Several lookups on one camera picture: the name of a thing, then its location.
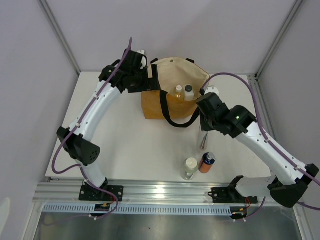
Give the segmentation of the white square bottle black cap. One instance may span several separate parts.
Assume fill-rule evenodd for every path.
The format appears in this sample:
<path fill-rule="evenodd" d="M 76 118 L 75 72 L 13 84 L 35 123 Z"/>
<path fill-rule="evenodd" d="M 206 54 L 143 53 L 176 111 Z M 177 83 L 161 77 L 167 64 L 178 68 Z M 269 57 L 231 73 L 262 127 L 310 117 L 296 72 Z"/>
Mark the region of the white square bottle black cap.
<path fill-rule="evenodd" d="M 194 100 L 195 94 L 194 94 L 194 89 L 192 85 L 187 84 L 183 86 L 183 96 L 184 96 L 184 101 Z"/>

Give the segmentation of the mustard canvas tote bag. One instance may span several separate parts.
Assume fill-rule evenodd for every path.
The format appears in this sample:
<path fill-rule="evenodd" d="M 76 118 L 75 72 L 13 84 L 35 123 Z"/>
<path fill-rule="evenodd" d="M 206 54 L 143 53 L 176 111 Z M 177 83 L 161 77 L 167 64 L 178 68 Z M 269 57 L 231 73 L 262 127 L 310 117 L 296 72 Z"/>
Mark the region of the mustard canvas tote bag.
<path fill-rule="evenodd" d="M 167 57 L 151 61 L 157 66 L 160 90 L 141 93 L 141 108 L 147 120 L 166 120 L 176 128 L 187 128 L 199 116 L 196 99 L 210 75 L 189 58 Z M 192 86 L 193 97 L 176 96 L 176 87 Z"/>

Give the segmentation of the clear grey tube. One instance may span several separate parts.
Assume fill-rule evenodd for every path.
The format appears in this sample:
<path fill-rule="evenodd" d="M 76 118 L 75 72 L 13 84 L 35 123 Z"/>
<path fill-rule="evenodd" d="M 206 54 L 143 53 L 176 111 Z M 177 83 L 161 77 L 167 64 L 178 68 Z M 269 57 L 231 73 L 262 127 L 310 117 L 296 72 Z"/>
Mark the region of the clear grey tube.
<path fill-rule="evenodd" d="M 207 131 L 202 130 L 201 126 L 199 127 L 198 137 L 197 137 L 197 149 L 198 151 L 204 151 L 208 146 L 208 136 Z"/>

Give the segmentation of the clear yellow liquid bottle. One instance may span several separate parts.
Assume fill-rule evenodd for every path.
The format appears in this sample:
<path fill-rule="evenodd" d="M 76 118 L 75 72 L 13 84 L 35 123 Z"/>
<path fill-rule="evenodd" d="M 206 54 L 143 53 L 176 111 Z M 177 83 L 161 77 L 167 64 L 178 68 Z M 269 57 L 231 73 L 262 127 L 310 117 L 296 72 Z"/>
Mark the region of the clear yellow liquid bottle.
<path fill-rule="evenodd" d="M 184 96 L 183 96 L 183 87 L 181 85 L 177 85 L 175 87 L 175 90 L 174 90 L 174 96 L 178 99 L 181 99 L 183 100 L 184 99 Z"/>

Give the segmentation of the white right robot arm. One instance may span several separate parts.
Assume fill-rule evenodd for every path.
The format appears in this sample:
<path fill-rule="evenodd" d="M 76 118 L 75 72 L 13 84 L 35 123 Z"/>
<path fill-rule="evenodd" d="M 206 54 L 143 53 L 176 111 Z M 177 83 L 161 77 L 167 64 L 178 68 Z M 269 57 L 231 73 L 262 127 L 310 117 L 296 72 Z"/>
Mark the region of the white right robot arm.
<path fill-rule="evenodd" d="M 245 197 L 271 197 L 292 208 L 298 204 L 309 184 L 319 173 L 314 164 L 304 164 L 278 144 L 257 118 L 244 106 L 228 109 L 212 87 L 201 91 L 196 101 L 203 132 L 217 131 L 237 140 L 256 154 L 271 170 L 269 177 L 237 176 L 228 186 L 228 198 L 240 202 Z"/>

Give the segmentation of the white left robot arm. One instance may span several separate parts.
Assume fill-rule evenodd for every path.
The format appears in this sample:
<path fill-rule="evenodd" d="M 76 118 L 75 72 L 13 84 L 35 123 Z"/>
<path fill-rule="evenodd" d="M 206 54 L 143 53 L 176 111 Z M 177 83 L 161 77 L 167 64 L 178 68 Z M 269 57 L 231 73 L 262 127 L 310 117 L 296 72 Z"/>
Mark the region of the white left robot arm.
<path fill-rule="evenodd" d="M 158 68 L 151 65 L 148 72 L 148 58 L 144 50 L 133 51 L 127 48 L 122 59 L 106 66 L 98 77 L 94 93 L 78 117 L 67 127 L 60 127 L 57 136 L 59 150 L 64 149 L 80 167 L 90 194 L 96 200 L 104 200 L 108 195 L 107 178 L 98 164 L 101 152 L 92 143 L 97 127 L 113 102 L 124 91 L 142 93 L 160 90 Z"/>

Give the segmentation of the blue orange pump bottle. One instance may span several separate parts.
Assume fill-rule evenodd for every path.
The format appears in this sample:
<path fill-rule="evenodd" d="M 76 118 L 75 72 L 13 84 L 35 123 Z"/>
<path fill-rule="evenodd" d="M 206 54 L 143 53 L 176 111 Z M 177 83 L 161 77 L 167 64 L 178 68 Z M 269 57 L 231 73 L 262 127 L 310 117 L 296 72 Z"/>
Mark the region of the blue orange pump bottle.
<path fill-rule="evenodd" d="M 213 164 L 216 162 L 216 157 L 212 152 L 206 152 L 199 163 L 199 171 L 203 174 L 206 174 L 210 171 Z"/>

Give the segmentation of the clear bottle white cap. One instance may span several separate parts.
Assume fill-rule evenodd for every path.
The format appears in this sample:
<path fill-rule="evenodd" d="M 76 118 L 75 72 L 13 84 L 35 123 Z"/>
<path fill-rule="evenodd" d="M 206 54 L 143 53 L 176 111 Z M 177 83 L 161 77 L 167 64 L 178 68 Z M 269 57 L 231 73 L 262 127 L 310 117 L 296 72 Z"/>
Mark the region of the clear bottle white cap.
<path fill-rule="evenodd" d="M 198 171 L 198 161 L 194 157 L 187 158 L 182 164 L 182 178 L 186 181 L 191 180 Z"/>

